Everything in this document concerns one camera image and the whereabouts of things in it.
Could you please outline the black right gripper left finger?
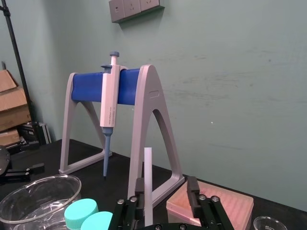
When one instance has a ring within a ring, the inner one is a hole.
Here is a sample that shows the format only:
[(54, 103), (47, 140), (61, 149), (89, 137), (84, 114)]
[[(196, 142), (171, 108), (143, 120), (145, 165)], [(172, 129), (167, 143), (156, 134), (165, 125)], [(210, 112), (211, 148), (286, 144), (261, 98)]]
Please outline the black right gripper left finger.
[(136, 230), (144, 211), (144, 178), (137, 178), (135, 195), (119, 199), (112, 216), (113, 230)]

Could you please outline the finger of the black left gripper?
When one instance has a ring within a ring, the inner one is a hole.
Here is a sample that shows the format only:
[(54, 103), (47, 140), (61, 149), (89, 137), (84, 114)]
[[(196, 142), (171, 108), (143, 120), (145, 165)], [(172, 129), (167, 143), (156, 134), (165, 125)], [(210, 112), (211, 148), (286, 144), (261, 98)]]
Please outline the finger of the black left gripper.
[(0, 175), (0, 184), (29, 182), (32, 174), (40, 174), (44, 171), (44, 163), (39, 163), (26, 169), (7, 169)]

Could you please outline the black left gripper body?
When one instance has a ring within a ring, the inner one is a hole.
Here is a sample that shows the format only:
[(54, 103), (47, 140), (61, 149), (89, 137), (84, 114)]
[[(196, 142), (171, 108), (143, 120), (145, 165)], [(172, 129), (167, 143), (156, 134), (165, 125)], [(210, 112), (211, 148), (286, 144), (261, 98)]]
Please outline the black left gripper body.
[(0, 176), (5, 176), (11, 166), (11, 155), (4, 146), (0, 147)]

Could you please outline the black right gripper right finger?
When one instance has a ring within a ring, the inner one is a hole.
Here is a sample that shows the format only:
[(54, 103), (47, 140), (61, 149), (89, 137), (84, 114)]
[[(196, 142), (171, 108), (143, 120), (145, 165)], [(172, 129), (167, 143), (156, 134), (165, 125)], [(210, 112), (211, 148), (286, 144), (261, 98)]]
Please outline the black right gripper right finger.
[(194, 176), (187, 179), (187, 195), (193, 217), (200, 220), (204, 230), (234, 230), (221, 199), (216, 195), (207, 197), (202, 194)]

